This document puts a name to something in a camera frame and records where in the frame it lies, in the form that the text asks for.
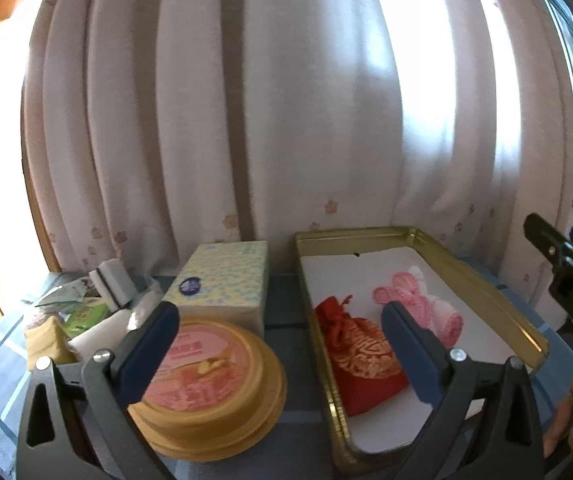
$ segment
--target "floral tissue box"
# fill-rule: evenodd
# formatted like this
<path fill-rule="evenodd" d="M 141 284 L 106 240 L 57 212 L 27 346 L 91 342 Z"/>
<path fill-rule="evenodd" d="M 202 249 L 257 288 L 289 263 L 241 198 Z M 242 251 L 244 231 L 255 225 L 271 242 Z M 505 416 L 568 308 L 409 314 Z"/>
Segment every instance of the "floral tissue box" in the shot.
<path fill-rule="evenodd" d="M 216 317 L 264 336 L 268 243 L 200 244 L 164 296 L 181 316 Z"/>

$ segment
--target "curtain fold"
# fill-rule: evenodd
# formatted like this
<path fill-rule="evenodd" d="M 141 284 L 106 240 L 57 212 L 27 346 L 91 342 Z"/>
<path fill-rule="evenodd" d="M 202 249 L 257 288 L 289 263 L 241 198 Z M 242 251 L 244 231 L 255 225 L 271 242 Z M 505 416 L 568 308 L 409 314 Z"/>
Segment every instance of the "curtain fold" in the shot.
<path fill-rule="evenodd" d="M 543 0 L 47 0 L 34 43 L 29 158 L 65 269 L 172 274 L 239 215 L 273 272 L 297 231 L 412 224 L 543 290 L 522 223 L 565 228 L 573 193 Z"/>

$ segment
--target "screw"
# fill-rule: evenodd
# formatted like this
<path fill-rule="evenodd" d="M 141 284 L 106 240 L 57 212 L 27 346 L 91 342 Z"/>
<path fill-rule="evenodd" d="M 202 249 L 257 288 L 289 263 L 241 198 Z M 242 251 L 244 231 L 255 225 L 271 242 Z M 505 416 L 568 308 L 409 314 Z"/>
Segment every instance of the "screw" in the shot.
<path fill-rule="evenodd" d="M 524 368 L 524 363 L 522 363 L 522 360 L 519 357 L 513 356 L 508 361 L 511 363 L 511 368 L 514 370 L 521 370 Z"/>
<path fill-rule="evenodd" d="M 451 359 L 453 361 L 457 361 L 458 363 L 461 363 L 462 361 L 466 361 L 466 358 L 468 357 L 468 355 L 466 354 L 466 351 L 463 350 L 462 348 L 453 348 L 449 352 L 449 355 L 451 356 Z"/>
<path fill-rule="evenodd" d="M 105 363 L 109 359 L 111 359 L 111 351 L 107 349 L 98 350 L 93 355 L 93 361 L 96 363 Z"/>
<path fill-rule="evenodd" d="M 51 358 L 47 355 L 43 355 L 36 361 L 36 368 L 38 370 L 46 370 L 49 366 L 51 366 Z"/>

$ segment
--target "yellow round container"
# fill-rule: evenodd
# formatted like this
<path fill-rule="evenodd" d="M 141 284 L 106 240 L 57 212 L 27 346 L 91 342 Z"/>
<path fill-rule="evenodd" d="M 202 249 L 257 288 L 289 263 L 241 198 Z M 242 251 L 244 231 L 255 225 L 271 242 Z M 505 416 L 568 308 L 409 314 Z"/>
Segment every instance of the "yellow round container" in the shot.
<path fill-rule="evenodd" d="M 186 316 L 129 412 L 155 450 L 208 462 L 259 442 L 285 401 L 284 369 L 262 339 L 224 321 Z"/>

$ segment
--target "red drawstring bag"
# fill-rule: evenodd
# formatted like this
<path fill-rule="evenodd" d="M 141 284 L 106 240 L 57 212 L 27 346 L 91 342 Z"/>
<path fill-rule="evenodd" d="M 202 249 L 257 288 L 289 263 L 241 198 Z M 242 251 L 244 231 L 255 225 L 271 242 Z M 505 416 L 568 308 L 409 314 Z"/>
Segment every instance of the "red drawstring bag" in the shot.
<path fill-rule="evenodd" d="M 351 298 L 342 304 L 327 298 L 315 309 L 348 416 L 369 411 L 409 384 L 380 327 L 344 311 Z"/>

